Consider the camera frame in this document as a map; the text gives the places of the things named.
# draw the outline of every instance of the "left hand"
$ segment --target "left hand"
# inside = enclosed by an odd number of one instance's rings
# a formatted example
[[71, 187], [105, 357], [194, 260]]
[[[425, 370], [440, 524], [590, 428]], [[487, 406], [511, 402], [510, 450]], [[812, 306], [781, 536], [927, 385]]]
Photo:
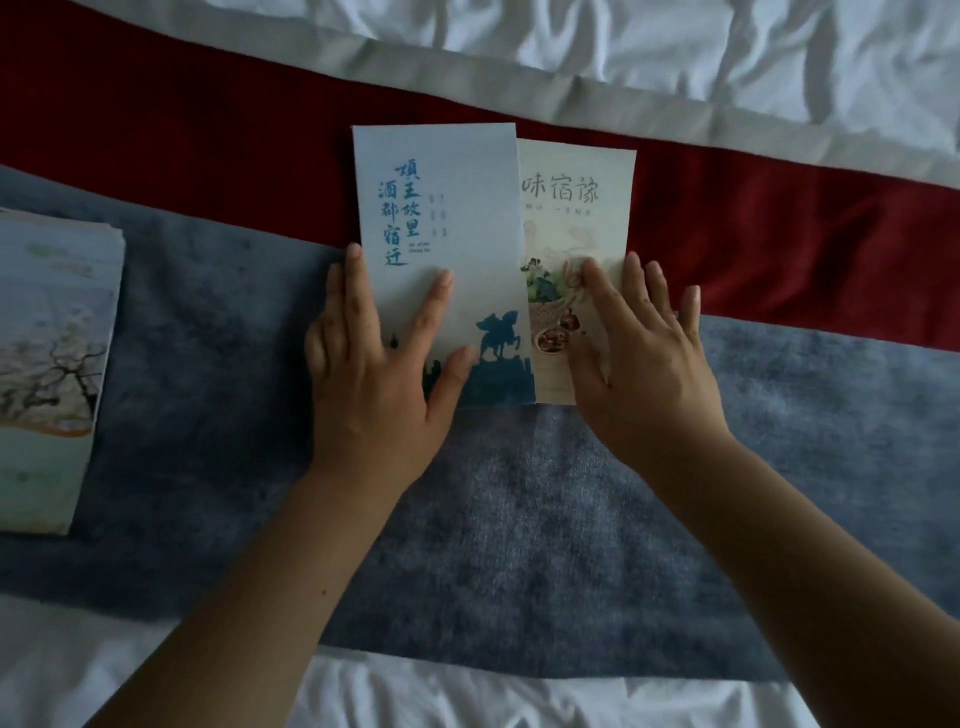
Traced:
[[464, 347], [447, 359], [427, 402], [423, 365], [450, 299], [453, 276], [434, 282], [405, 340], [383, 346], [363, 249], [347, 248], [345, 267], [330, 266], [326, 306], [307, 331], [313, 381], [313, 465], [364, 495], [395, 498], [437, 455], [475, 363]]

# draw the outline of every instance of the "horse silhouette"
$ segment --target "horse silhouette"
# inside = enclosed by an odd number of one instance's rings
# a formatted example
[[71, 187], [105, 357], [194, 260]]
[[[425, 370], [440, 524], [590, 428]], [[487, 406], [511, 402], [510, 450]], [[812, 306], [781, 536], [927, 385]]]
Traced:
[[477, 328], [486, 333], [480, 342], [480, 358], [489, 349], [498, 360], [503, 358], [503, 350], [510, 344], [516, 346], [520, 351], [520, 337], [514, 331], [516, 323], [516, 311], [507, 311], [502, 319], [498, 319], [495, 313], [492, 313], [486, 319], [477, 324]]

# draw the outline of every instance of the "stack of booklets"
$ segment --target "stack of booklets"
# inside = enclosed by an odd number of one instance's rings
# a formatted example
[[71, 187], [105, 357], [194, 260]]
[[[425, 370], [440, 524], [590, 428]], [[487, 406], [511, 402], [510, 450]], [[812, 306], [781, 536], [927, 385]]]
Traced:
[[354, 127], [360, 228], [385, 343], [437, 273], [454, 291], [424, 370], [480, 351], [462, 406], [573, 404], [570, 337], [606, 337], [583, 285], [596, 259], [619, 285], [636, 152], [516, 138], [513, 124]]
[[124, 251], [108, 225], [0, 209], [0, 530], [70, 528]]

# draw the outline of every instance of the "right hand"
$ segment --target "right hand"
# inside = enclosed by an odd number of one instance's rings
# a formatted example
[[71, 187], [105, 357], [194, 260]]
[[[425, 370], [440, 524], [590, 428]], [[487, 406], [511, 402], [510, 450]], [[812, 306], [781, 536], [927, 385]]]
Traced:
[[678, 319], [661, 267], [644, 274], [636, 253], [624, 261], [622, 295], [593, 260], [584, 278], [610, 338], [610, 376], [586, 336], [572, 337], [569, 362], [577, 407], [600, 442], [646, 476], [658, 458], [732, 440], [700, 341], [700, 288], [686, 289]]

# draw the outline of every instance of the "gray blanket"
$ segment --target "gray blanket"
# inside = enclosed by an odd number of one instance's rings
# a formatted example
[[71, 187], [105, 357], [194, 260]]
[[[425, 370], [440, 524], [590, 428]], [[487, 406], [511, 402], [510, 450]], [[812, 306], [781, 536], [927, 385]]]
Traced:
[[[3, 167], [0, 206], [128, 242], [73, 529], [0, 536], [0, 591], [182, 616], [307, 462], [301, 340], [340, 253]], [[722, 319], [704, 339], [734, 432], [960, 616], [960, 355]], [[704, 550], [547, 406], [458, 414], [324, 642], [543, 677], [783, 676]]]

